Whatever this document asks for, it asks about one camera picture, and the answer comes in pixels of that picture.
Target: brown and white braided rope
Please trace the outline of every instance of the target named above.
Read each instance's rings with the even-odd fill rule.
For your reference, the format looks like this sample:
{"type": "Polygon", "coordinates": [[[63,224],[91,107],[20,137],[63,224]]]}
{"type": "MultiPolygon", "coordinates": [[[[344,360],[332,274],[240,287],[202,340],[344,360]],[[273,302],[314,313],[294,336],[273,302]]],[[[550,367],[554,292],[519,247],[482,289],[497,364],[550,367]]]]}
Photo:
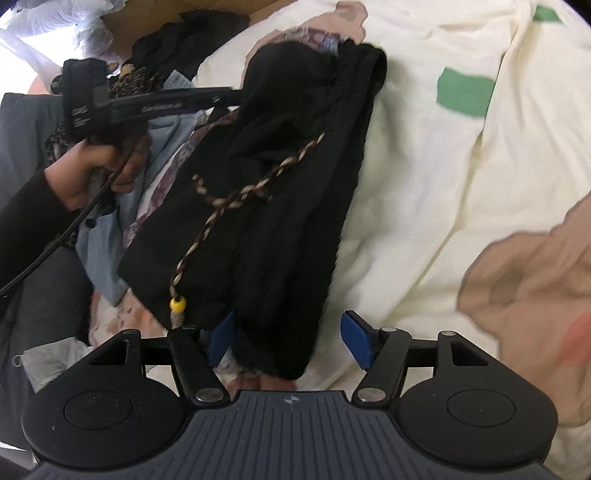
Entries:
{"type": "MultiPolygon", "coordinates": [[[[218,198],[208,195],[207,188],[205,188],[203,185],[203,179],[201,179],[199,176],[195,175],[191,179],[195,185],[197,193],[203,195],[205,197],[206,203],[213,206],[214,210],[213,213],[209,216],[209,218],[205,221],[202,230],[195,238],[195,241],[193,242],[191,247],[187,250],[182,260],[178,263],[177,268],[174,271],[174,275],[170,279],[170,296],[172,299],[179,298],[176,287],[183,278],[183,271],[187,266],[187,260],[189,259],[189,256],[191,256],[191,254],[197,249],[197,247],[209,236],[216,221],[224,213],[226,213],[227,210],[240,208],[244,201],[250,197],[265,197],[264,189],[269,184],[269,182],[280,176],[287,168],[297,165],[299,162],[301,162],[302,159],[306,156],[308,150],[318,145],[323,138],[324,133],[322,133],[315,140],[310,141],[305,147],[301,148],[296,155],[287,157],[279,165],[275,166],[255,185],[246,185],[241,190],[236,190],[235,192],[232,192],[225,198],[218,198]]],[[[178,328],[182,326],[184,322],[184,315],[171,312],[170,320],[172,323],[172,327],[178,328]]]]}

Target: black sleeve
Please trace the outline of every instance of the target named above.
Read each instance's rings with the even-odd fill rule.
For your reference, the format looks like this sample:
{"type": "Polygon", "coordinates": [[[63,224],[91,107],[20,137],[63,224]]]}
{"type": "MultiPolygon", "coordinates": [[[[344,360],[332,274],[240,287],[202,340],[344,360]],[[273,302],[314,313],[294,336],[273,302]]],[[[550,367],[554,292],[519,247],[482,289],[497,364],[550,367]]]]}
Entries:
{"type": "MultiPolygon", "coordinates": [[[[36,173],[0,211],[0,288],[10,282],[76,218],[36,173]]],[[[0,298],[0,319],[11,295],[0,298]]]]}

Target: ribbed gray panel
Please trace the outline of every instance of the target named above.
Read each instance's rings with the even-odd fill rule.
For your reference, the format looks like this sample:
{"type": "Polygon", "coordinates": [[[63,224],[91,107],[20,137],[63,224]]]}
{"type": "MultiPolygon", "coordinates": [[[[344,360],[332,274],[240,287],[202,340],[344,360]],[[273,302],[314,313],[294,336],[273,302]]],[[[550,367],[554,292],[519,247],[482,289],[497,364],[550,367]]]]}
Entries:
{"type": "Polygon", "coordinates": [[[243,392],[203,410],[168,450],[112,472],[42,465],[29,480],[553,480],[540,465],[513,472],[454,471],[407,445],[387,414],[341,392],[243,392]]]}

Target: red patch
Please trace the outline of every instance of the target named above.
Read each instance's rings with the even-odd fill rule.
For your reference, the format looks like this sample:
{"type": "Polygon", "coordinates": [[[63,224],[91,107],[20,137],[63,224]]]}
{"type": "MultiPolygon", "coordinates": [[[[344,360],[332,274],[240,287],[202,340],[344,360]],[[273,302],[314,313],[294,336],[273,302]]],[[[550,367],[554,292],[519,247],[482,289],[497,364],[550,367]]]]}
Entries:
{"type": "Polygon", "coordinates": [[[591,361],[591,313],[580,315],[564,337],[558,364],[562,367],[578,367],[591,361]]]}

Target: black cable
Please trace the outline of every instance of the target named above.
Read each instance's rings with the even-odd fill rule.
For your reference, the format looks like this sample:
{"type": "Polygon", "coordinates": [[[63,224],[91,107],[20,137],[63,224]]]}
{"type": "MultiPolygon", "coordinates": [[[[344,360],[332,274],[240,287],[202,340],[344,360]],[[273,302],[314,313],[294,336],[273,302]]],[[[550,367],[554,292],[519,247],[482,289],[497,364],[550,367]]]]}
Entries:
{"type": "Polygon", "coordinates": [[[0,290],[0,298],[6,297],[14,287],[31,275],[45,260],[47,260],[53,254],[53,252],[55,252],[62,245],[64,240],[66,240],[80,226],[80,224],[84,221],[84,219],[86,219],[88,214],[94,209],[97,203],[100,202],[100,199],[105,194],[105,192],[111,188],[111,185],[113,185],[113,182],[117,179],[119,174],[121,174],[133,153],[134,145],[131,147],[129,154],[126,155],[123,163],[112,175],[110,175],[105,184],[99,190],[99,193],[97,193],[92,201],[84,208],[84,210],[82,210],[80,215],[76,217],[76,220],[74,220],[72,224],[66,229],[66,231],[63,232],[31,265],[29,265],[18,276],[2,287],[0,290]]]}

